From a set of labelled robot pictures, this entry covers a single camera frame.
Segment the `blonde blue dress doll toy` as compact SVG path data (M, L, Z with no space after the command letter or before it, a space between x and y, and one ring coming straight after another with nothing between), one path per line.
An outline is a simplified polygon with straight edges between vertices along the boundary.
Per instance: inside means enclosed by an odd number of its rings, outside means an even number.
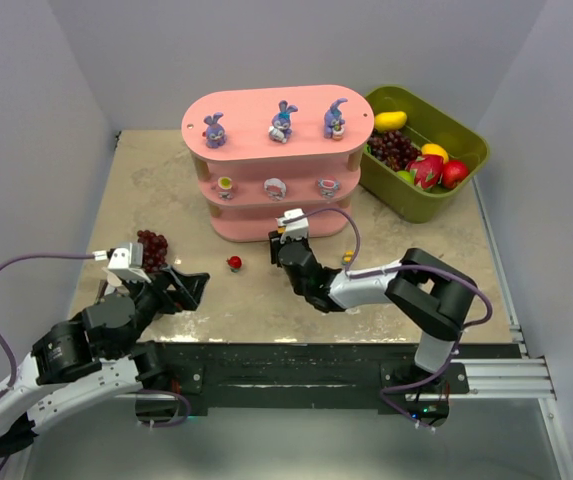
M354 252L352 250L347 250L344 252L342 257L342 264L349 265L353 261Z

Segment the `red haired mermaid toy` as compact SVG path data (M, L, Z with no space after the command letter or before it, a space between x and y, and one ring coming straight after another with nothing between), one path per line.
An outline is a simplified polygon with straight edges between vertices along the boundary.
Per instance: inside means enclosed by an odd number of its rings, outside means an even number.
M236 255L229 257L226 262L232 272L239 272L243 266L242 259Z

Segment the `pink toy with white frill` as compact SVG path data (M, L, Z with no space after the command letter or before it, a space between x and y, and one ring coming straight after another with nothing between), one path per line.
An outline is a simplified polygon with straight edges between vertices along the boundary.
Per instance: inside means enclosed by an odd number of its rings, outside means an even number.
M263 184L264 192L274 201L284 200L287 195L287 185L278 178L269 178Z

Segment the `pink toy with green centre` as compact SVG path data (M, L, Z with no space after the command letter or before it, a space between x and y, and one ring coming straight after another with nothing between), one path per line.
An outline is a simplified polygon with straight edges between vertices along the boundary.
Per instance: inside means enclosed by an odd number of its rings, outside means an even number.
M211 183L211 190L221 200L232 200L236 192L236 184L231 177L220 176Z

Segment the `pink toy with blue bow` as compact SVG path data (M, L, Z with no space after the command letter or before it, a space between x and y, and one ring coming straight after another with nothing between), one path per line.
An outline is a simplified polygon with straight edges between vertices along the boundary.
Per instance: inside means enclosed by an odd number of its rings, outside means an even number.
M316 187L323 198L332 199L341 189L341 182L334 177L319 178Z

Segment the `purple bunny toy blue ears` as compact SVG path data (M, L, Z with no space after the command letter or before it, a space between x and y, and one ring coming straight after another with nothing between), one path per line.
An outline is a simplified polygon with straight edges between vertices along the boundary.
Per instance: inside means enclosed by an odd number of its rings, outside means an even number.
M298 107L281 100L278 108L279 112L271 120L268 136L272 141L285 144L292 135L291 115L298 111Z

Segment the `purple bunny toy red bow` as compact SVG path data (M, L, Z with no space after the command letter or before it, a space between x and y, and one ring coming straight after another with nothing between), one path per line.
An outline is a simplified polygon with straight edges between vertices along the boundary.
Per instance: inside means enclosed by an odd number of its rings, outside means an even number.
M207 128L203 132L203 137L206 141L206 146L211 149L217 149L223 146L227 141L226 131L220 124L220 119L224 116L222 112L215 112L212 115L207 115L203 122Z

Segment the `purple bunny toy with cup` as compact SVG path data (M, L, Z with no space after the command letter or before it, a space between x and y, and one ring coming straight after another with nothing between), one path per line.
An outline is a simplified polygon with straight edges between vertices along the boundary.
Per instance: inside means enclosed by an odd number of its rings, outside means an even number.
M323 134L327 139L339 141L345 133L345 120L340 106L348 101L347 98L335 100L324 114Z

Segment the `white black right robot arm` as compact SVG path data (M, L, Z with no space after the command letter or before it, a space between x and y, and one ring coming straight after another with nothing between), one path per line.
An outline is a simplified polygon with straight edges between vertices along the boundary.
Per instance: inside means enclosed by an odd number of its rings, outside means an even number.
M323 313L395 305L421 330L410 376L444 371L479 293L471 278L419 248L379 267L334 269L318 262L307 239L283 239L284 233L268 234L271 263L285 271L296 295Z

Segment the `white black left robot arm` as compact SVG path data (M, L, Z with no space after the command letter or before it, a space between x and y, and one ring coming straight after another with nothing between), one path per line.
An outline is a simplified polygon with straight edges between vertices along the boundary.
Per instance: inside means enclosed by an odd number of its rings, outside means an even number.
M58 421L115 396L171 383L160 347L139 338L164 315L196 310L210 280L164 267L55 324L0 383L0 458Z

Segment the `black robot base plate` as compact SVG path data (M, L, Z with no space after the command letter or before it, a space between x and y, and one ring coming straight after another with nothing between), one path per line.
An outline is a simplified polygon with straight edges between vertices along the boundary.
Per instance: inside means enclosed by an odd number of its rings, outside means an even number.
M132 358L146 394L136 400L141 420L173 414L206 416L214 409L355 409L389 413L381 390L405 387L389 399L433 417L450 394L466 394L465 367L451 363L436 380L413 364L414 347L399 344L158 343L135 346Z

